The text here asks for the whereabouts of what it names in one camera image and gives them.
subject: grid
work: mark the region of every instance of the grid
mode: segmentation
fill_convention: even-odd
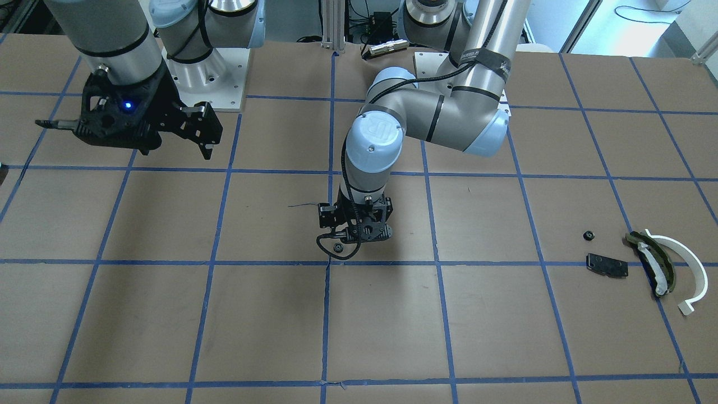
[[[0,44],[5,40],[6,35],[4,35],[0,39]],[[654,181],[679,181],[679,182],[692,182],[698,192],[700,193],[700,196],[705,203],[706,208],[708,209],[710,215],[712,216],[714,222],[718,224],[718,219],[716,217],[716,214],[714,212],[714,209],[712,208],[708,198],[705,195],[705,192],[701,188],[702,183],[711,183],[711,182],[717,182],[718,178],[697,178],[694,175],[694,171],[691,170],[691,167],[689,166],[689,163],[687,159],[684,157],[683,152],[681,151],[681,148],[679,147],[678,142],[676,141],[674,135],[671,132],[671,129],[669,128],[668,123],[666,122],[664,115],[668,114],[680,114],[680,115],[718,115],[717,112],[695,112],[695,111],[661,111],[658,107],[658,104],[656,103],[656,100],[653,98],[651,91],[649,90],[648,86],[646,85],[645,81],[643,80],[643,77],[641,76],[640,71],[638,70],[638,67],[636,66],[634,60],[630,60],[631,65],[633,66],[633,69],[635,70],[636,75],[640,79],[641,84],[643,85],[645,92],[648,94],[649,99],[651,100],[651,103],[654,106],[654,110],[628,110],[628,109],[588,109],[584,108],[581,102],[581,98],[579,97],[579,93],[577,92],[576,86],[574,84],[574,81],[572,80],[572,76],[569,73],[569,69],[567,67],[567,64],[564,61],[564,58],[562,55],[559,55],[559,58],[561,60],[561,64],[563,65],[564,72],[567,76],[567,79],[571,85],[573,94],[576,98],[576,102],[578,103],[578,107],[555,107],[555,106],[522,106],[522,105],[511,105],[512,109],[553,109],[553,110],[565,110],[565,111],[580,111],[582,113],[582,116],[585,120],[585,123],[587,125],[587,129],[591,135],[591,139],[593,141],[593,144],[595,146],[596,152],[601,160],[603,169],[605,171],[605,175],[541,175],[541,174],[524,174],[521,172],[521,166],[519,164],[518,155],[516,152],[516,148],[514,145],[514,140],[511,136],[511,133],[508,135],[508,144],[510,146],[511,155],[513,158],[513,164],[516,168],[516,174],[503,174],[503,173],[431,173],[429,172],[429,164],[427,159],[427,153],[426,153],[426,146],[422,142],[421,143],[421,158],[423,163],[423,172],[409,172],[409,171],[398,171],[392,173],[392,175],[397,176],[416,176],[416,177],[423,177],[424,184],[426,188],[426,198],[428,203],[428,211],[429,211],[429,223],[431,228],[431,236],[432,236],[432,245],[433,245],[433,260],[429,261],[349,261],[349,262],[333,262],[331,259],[325,260],[325,261],[312,261],[312,260],[305,260],[305,261],[235,261],[235,260],[218,260],[217,254],[218,254],[218,246],[220,243],[220,236],[222,233],[222,225],[223,225],[223,219],[225,214],[225,207],[228,200],[228,191],[230,188],[230,180],[232,178],[233,173],[261,173],[261,174],[304,174],[304,175],[326,175],[327,176],[327,198],[329,201],[332,200],[333,197],[333,189],[332,189],[332,177],[334,175],[340,174],[340,171],[334,170],[334,162],[333,162],[333,153],[334,150],[334,143],[335,143],[335,135],[334,135],[334,120],[335,120],[335,105],[336,103],[344,103],[344,102],[350,102],[350,103],[361,103],[363,100],[360,99],[354,99],[354,98],[336,98],[335,97],[335,76],[336,76],[336,57],[338,55],[334,54],[332,55],[331,59],[331,96],[329,98],[323,98],[323,97],[294,97],[294,96],[262,96],[262,95],[249,95],[247,98],[266,98],[266,99],[284,99],[284,100],[304,100],[304,101],[326,101],[330,103],[330,130],[329,130],[329,153],[327,158],[327,169],[326,170],[259,170],[259,169],[240,169],[233,167],[233,163],[236,156],[237,151],[237,145],[238,141],[241,135],[241,121],[242,121],[242,115],[240,114],[238,116],[238,121],[236,124],[236,130],[234,132],[233,137],[233,143],[229,158],[229,163],[227,168],[190,168],[190,167],[134,167],[134,160],[136,156],[136,151],[132,152],[130,159],[125,167],[91,167],[91,166],[60,166],[60,165],[31,165],[31,162],[35,156],[36,151],[38,150],[40,144],[42,143],[42,140],[45,137],[45,130],[41,132],[37,143],[32,148],[32,151],[30,152],[29,157],[27,158],[27,161],[24,165],[10,165],[9,168],[11,170],[20,170],[20,176],[16,183],[14,184],[14,187],[12,188],[12,191],[7,199],[7,202],[5,203],[2,211],[0,212],[0,222],[4,219],[5,215],[7,214],[7,211],[12,204],[12,201],[18,191],[18,189],[22,186],[22,180],[24,178],[24,175],[29,170],[104,170],[104,171],[119,171],[123,172],[123,180],[121,182],[121,186],[119,188],[119,192],[116,196],[116,199],[114,201],[114,205],[111,211],[110,219],[107,223],[104,236],[101,241],[100,248],[98,250],[97,256],[94,260],[63,260],[63,259],[56,259],[56,260],[49,260],[49,259],[15,259],[15,258],[2,258],[0,259],[0,263],[2,264],[37,264],[37,263],[47,263],[47,264],[84,264],[84,265],[92,265],[92,272],[90,274],[83,300],[80,306],[80,310],[77,314],[77,318],[75,321],[75,325],[73,327],[73,332],[70,337],[70,341],[67,345],[67,351],[65,353],[65,357],[62,361],[62,366],[60,368],[60,371],[57,376],[57,381],[55,383],[0,383],[0,390],[7,390],[7,389],[52,389],[52,397],[50,398],[50,403],[55,403],[57,401],[58,394],[61,390],[67,390],[67,389],[94,389],[94,388],[169,388],[169,389],[181,389],[186,390],[186,398],[185,402],[190,403],[192,401],[192,394],[195,388],[199,387],[318,387],[320,389],[320,402],[321,404],[327,402],[327,390],[332,388],[342,388],[346,386],[366,386],[366,385],[449,385],[451,387],[451,393],[452,393],[452,402],[458,403],[459,402],[459,393],[457,391],[458,385],[482,385],[482,384],[503,384],[503,383],[553,383],[553,382],[570,382],[575,400],[577,403],[582,402],[581,393],[579,389],[579,382],[588,382],[588,381],[610,381],[610,380],[685,380],[687,381],[691,393],[693,395],[693,398],[696,403],[700,403],[700,397],[698,392],[696,391],[696,388],[694,386],[694,380],[699,379],[718,379],[718,373],[693,373],[689,371],[688,364],[684,360],[683,354],[681,353],[681,349],[679,347],[679,344],[676,340],[676,337],[674,335],[673,329],[671,328],[671,323],[668,320],[668,317],[666,316],[666,312],[664,311],[663,305],[661,304],[660,300],[656,301],[656,305],[658,308],[658,311],[660,312],[661,318],[663,319],[663,322],[666,327],[666,332],[670,336],[671,343],[673,344],[673,347],[675,349],[675,355],[677,356],[678,360],[681,363],[682,372],[681,373],[655,373],[655,374],[623,374],[623,375],[577,375],[574,370],[574,364],[571,356],[571,352],[569,350],[569,342],[567,340],[566,333],[564,331],[564,325],[563,321],[561,319],[561,315],[559,313],[559,307],[556,302],[556,297],[554,295],[554,288],[551,284],[551,278],[549,277],[549,271],[548,267],[572,267],[572,266],[582,266],[583,262],[569,262],[569,261],[549,261],[544,259],[544,254],[541,249],[541,243],[539,242],[539,233],[537,232],[537,226],[534,221],[534,216],[532,212],[532,206],[529,201],[528,192],[526,190],[526,184],[524,182],[525,179],[530,178],[556,178],[556,179],[583,179],[583,180],[607,180],[609,184],[611,185],[612,192],[614,194],[615,200],[618,204],[618,207],[620,209],[620,212],[623,216],[623,219],[625,221],[626,228],[630,231],[632,230],[632,226],[629,220],[629,217],[626,213],[626,210],[624,209],[623,202],[621,200],[621,197],[619,195],[619,190],[617,189],[617,186],[615,185],[616,180],[627,180],[627,181],[645,181],[645,180],[654,180]],[[73,77],[75,73],[78,70],[78,66],[80,65],[80,59],[75,62],[75,66],[72,70],[72,73],[70,74],[70,77],[67,79],[65,86],[63,90],[60,93],[32,93],[32,92],[19,92],[19,91],[0,91],[0,94],[7,94],[7,95],[25,95],[25,96],[58,96],[57,103],[55,104],[55,108],[53,109],[52,113],[50,114],[50,119],[52,119],[55,116],[55,113],[57,112],[58,108],[60,107],[60,103],[64,99],[64,97],[74,97],[79,96],[80,94],[77,93],[68,93],[68,87],[70,86],[70,83],[73,80]],[[589,121],[589,117],[587,115],[587,111],[602,111],[602,112],[625,112],[625,113],[641,113],[641,114],[655,114],[660,119],[662,124],[665,127],[665,130],[668,132],[669,137],[671,138],[671,141],[676,148],[676,151],[678,152],[682,163],[685,165],[686,169],[689,173],[689,178],[673,178],[673,177],[627,177],[627,176],[614,176],[609,171],[608,164],[605,161],[604,155],[602,154],[602,151],[599,146],[599,142],[597,141],[596,135],[594,133],[594,130],[592,128],[592,125]],[[225,180],[224,180],[224,186],[223,186],[223,192],[222,192],[222,198],[221,203],[219,207],[219,214],[217,217],[217,230],[215,233],[215,237],[213,240],[212,250],[211,250],[211,256],[208,261],[200,261],[200,260],[194,260],[194,261],[183,261],[183,260],[106,260],[103,259],[103,253],[105,250],[105,247],[108,243],[108,238],[111,233],[116,214],[118,212],[118,208],[120,206],[120,202],[123,198],[123,193],[126,189],[126,185],[128,183],[128,179],[130,178],[130,175],[134,172],[140,172],[140,171],[167,171],[167,172],[206,172],[206,173],[225,173]],[[435,217],[434,217],[434,203],[432,201],[432,190],[431,190],[431,181],[430,178],[434,177],[489,177],[489,178],[516,178],[518,180],[519,186],[521,188],[521,195],[523,196],[523,203],[526,207],[526,214],[528,216],[528,222],[531,227],[531,235],[533,237],[533,243],[535,245],[536,253],[538,255],[538,261],[447,261],[447,260],[441,260],[439,258],[439,248],[438,248],[438,241],[437,241],[437,230],[436,230],[436,224],[435,224]],[[706,262],[704,263],[707,267],[718,267],[718,262]],[[208,273],[207,273],[207,279],[206,279],[206,289],[204,293],[204,298],[202,300],[202,308],[201,308],[201,315],[200,315],[200,322],[199,322],[199,328],[197,330],[197,338],[195,343],[194,352],[192,355],[192,366],[190,370],[190,377],[189,380],[186,382],[133,382],[131,380],[125,381],[125,382],[66,382],[64,381],[65,378],[65,372],[67,370],[67,366],[70,362],[70,358],[73,354],[73,348],[75,346],[75,341],[78,337],[78,332],[80,330],[80,327],[83,322],[83,317],[85,314],[85,309],[88,305],[88,300],[90,298],[90,292],[93,289],[93,283],[95,281],[95,276],[97,275],[98,268],[101,265],[183,265],[183,266],[190,266],[190,265],[207,265],[208,266]],[[322,374],[321,377],[318,380],[279,380],[279,381],[197,381],[196,380],[196,374],[197,374],[197,366],[198,362],[200,360],[200,350],[202,346],[202,340],[203,340],[203,334],[205,330],[205,321],[207,319],[208,314],[208,307],[210,305],[210,295],[212,293],[212,286],[213,286],[213,276],[214,276],[214,270],[215,266],[294,266],[294,265],[313,265],[313,266],[325,266],[325,294],[324,294],[324,312],[323,312],[323,326],[322,326]],[[327,357],[328,357],[328,346],[329,346],[329,322],[330,322],[330,279],[332,277],[332,268],[336,267],[337,265],[345,265],[345,266],[391,266],[391,265],[424,265],[424,266],[434,266],[436,268],[436,274],[437,274],[437,282],[438,282],[438,289],[439,289],[439,299],[440,299],[440,306],[441,306],[441,314],[442,314],[442,323],[443,323],[443,329],[444,329],[444,339],[445,339],[445,347],[447,352],[447,367],[449,371],[449,377],[444,378],[427,378],[423,380],[405,380],[405,379],[389,379],[389,380],[371,380],[371,379],[361,379],[361,380],[341,380],[341,381],[331,381],[327,379]],[[541,268],[543,278],[545,281],[545,287],[548,291],[549,298],[551,301],[551,308],[553,311],[553,315],[555,317],[556,321],[556,327],[558,328],[560,339],[561,339],[561,346],[564,350],[564,355],[567,363],[567,367],[569,370],[569,374],[567,376],[528,376],[528,377],[457,377],[456,372],[454,371],[454,354],[452,349],[452,338],[451,338],[451,330],[449,327],[449,314],[447,310],[447,302],[446,302],[446,292],[444,289],[444,276],[443,276],[443,268],[449,267],[449,266],[460,266],[460,265],[472,265],[472,266],[538,266]],[[632,267],[640,267],[639,262],[630,262],[629,264]]]

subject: light blue joint cap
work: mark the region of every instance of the light blue joint cap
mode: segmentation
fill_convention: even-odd
[[[489,122],[489,125],[481,131],[474,142],[464,150],[464,153],[470,155],[478,155],[483,157],[491,157],[501,148],[503,140],[506,138],[508,130],[508,114],[506,111],[499,109]]]
[[[469,26],[474,24],[474,13],[476,12],[476,7],[479,7],[479,0],[466,0],[464,3],[464,16],[466,17],[466,22],[469,23]]]
[[[197,6],[197,0],[150,0],[149,15],[157,28],[167,28],[182,21]]]
[[[404,7],[405,0],[401,0],[401,3],[399,4],[398,17],[396,18],[396,33],[399,35],[400,39],[409,41],[409,38],[406,36],[406,30],[404,29]]]
[[[259,4],[257,4],[257,14],[254,18],[254,28],[247,47],[262,47],[264,45],[266,31],[264,25],[264,0],[257,1],[259,1]]]
[[[368,111],[354,119],[347,135],[347,157],[364,173],[382,173],[401,154],[404,130],[384,111]]]
[[[371,83],[371,86],[369,86],[369,90],[371,90],[371,88],[374,87],[375,84],[384,80],[388,80],[390,78],[397,78],[399,80],[411,80],[412,78],[416,78],[416,76],[411,74],[411,72],[405,68],[392,66],[390,68],[382,70],[381,72],[379,72],[378,75],[376,75],[376,78],[374,78],[374,82]],[[414,87],[419,88],[419,84],[414,83]]]

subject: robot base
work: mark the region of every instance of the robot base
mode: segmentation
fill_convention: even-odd
[[[170,73],[176,77],[179,97],[187,105],[201,101],[212,104],[215,111],[239,112],[244,100],[250,50],[240,48],[217,48],[215,54],[199,63],[182,65],[167,62]],[[167,50],[162,50],[167,59]]]

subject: metal mounting plate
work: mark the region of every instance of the metal mounting plate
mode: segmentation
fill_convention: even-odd
[[[178,86],[179,98],[188,106],[207,101],[212,104],[215,111],[239,112],[244,102],[250,50],[243,47],[217,48],[216,50],[224,58],[231,76],[222,80],[221,86],[214,86],[208,92],[191,92]],[[167,60],[165,49],[162,49],[162,57]]]

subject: black metal plate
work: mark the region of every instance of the black metal plate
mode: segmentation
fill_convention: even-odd
[[[597,274],[610,277],[627,277],[628,263],[614,258],[589,253],[586,256],[586,267]]]

